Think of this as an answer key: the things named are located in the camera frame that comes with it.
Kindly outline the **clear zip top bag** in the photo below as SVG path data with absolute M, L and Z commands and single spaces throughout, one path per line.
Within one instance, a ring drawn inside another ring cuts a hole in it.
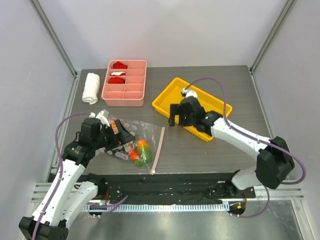
M 120 119 L 120 122 L 135 139 L 112 150 L 100 148 L 95 153 L 145 168 L 148 173 L 154 175 L 166 128 L 137 120 Z

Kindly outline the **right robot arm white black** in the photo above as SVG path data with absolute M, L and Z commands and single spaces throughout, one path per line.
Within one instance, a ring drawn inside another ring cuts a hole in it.
M 222 114 L 205 111 L 197 98 L 188 96 L 179 104 L 170 104 L 169 125 L 178 117 L 181 127 L 194 127 L 197 131 L 218 138 L 242 150 L 256 160 L 256 166 L 237 171 L 226 184 L 226 193 L 233 198 L 253 186 L 276 189 L 294 169 L 295 164 L 286 141 L 281 137 L 269 139 L 232 124 Z

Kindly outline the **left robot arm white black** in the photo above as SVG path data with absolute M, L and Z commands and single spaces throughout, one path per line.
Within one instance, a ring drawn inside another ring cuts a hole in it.
M 107 192 L 105 178 L 89 174 L 72 193 L 96 150 L 110 151 L 135 140 L 119 119 L 116 131 L 104 117 L 86 118 L 76 138 L 64 151 L 58 151 L 59 169 L 42 202 L 32 216 L 24 216 L 19 229 L 27 240 L 65 240 L 79 213 L 93 198 L 100 200 Z

